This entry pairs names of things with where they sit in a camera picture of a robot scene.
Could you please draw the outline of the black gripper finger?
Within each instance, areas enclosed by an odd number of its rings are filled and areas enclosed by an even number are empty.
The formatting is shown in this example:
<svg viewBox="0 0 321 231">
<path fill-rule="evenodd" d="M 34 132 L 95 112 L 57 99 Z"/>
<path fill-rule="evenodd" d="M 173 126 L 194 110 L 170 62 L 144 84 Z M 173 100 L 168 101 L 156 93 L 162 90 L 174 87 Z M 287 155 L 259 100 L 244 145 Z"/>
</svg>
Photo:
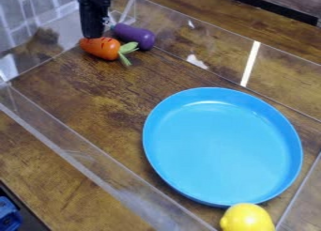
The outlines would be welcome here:
<svg viewBox="0 0 321 231">
<path fill-rule="evenodd" d="M 105 26 L 110 22 L 110 14 L 109 14 L 110 6 L 100 6 L 95 8 L 94 14 L 94 36 L 101 38 L 105 32 Z"/>
<path fill-rule="evenodd" d="M 91 11 L 91 7 L 87 5 L 82 5 L 79 7 L 81 13 L 81 24 L 82 24 L 82 32 L 86 38 L 94 37 L 94 13 Z"/>
</svg>

